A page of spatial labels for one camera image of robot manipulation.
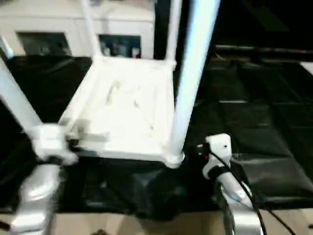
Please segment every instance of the black cloth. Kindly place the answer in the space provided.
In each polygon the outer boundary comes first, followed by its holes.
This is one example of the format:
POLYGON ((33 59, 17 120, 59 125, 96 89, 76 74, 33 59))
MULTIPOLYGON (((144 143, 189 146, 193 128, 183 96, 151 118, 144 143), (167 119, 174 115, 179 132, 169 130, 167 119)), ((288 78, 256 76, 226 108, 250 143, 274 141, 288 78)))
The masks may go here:
MULTIPOLYGON (((8 61, 44 122, 57 122, 90 67, 89 58, 8 61)), ((177 73, 174 74, 177 84, 177 73)), ((118 212, 166 220, 216 210, 196 146, 229 133, 232 166, 271 209, 313 206, 313 77, 298 64, 212 62, 203 73, 178 169, 162 163, 81 157, 66 168, 60 212, 118 212)), ((31 145, 1 105, 0 212, 13 212, 18 188, 36 165, 31 145)))

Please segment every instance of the white cabinet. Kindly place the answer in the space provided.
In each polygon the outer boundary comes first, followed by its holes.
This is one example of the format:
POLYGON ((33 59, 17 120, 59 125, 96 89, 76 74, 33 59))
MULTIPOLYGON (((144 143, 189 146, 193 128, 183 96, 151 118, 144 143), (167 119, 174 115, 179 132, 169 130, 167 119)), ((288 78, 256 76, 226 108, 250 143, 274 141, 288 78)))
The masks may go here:
MULTIPOLYGON (((137 36, 141 57, 153 58, 152 0, 103 0, 99 6, 92 7, 92 17, 97 34, 137 36)), ((0 5, 0 33, 15 55, 25 55, 27 51, 20 32, 62 33, 70 55, 91 55, 79 0, 12 0, 0 5)))

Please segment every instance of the wooden floor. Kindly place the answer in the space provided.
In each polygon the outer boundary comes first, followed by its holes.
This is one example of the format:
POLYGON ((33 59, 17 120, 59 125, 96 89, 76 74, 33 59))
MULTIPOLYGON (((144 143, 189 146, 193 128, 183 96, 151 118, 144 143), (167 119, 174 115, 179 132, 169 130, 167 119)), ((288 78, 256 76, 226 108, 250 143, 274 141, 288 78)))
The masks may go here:
MULTIPOLYGON (((297 235, 313 235, 308 229, 313 210, 276 211, 276 213, 296 232, 297 235)), ((268 212, 262 212, 268 235, 288 235, 268 212)), ((0 219, 10 222, 12 216, 0 215, 0 219)), ((155 223, 138 220, 133 216, 120 214, 59 214, 53 234, 91 235, 103 230, 107 235, 224 235, 221 212, 181 214, 171 222, 155 223)))

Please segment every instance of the cabinet door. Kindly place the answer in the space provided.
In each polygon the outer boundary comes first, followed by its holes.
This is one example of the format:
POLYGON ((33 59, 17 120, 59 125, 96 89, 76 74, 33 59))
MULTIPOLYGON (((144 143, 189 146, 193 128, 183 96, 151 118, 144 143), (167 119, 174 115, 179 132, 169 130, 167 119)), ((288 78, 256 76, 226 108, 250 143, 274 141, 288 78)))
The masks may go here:
MULTIPOLYGON (((152 22, 113 20, 94 20, 93 22, 95 31, 100 38, 110 35, 114 37, 124 36, 124 39, 122 39, 124 41, 127 39, 127 36, 130 36, 132 41, 134 41, 133 39, 138 37, 140 39, 141 58, 153 59, 154 24, 152 22)), ((91 56, 92 50, 85 21, 76 20, 76 26, 87 56, 91 56)))
POLYGON ((67 54, 72 56, 85 54, 73 20, 5 17, 0 18, 0 31, 15 55, 25 55, 25 51, 36 51, 36 49, 29 48, 31 44, 34 44, 32 41, 35 41, 36 35, 38 35, 38 40, 43 42, 45 38, 48 38, 48 33, 52 35, 55 33, 55 40, 59 41, 57 42, 59 46, 64 43, 68 45, 67 54))

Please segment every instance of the glass window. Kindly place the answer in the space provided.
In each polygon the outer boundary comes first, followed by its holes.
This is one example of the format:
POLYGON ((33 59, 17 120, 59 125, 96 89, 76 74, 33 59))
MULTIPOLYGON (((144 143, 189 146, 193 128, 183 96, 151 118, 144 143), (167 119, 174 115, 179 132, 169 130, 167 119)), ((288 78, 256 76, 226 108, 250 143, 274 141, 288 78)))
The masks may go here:
POLYGON ((71 56, 62 32, 18 32, 26 55, 71 56))
POLYGON ((99 35, 102 53, 105 56, 140 58, 140 36, 99 35))

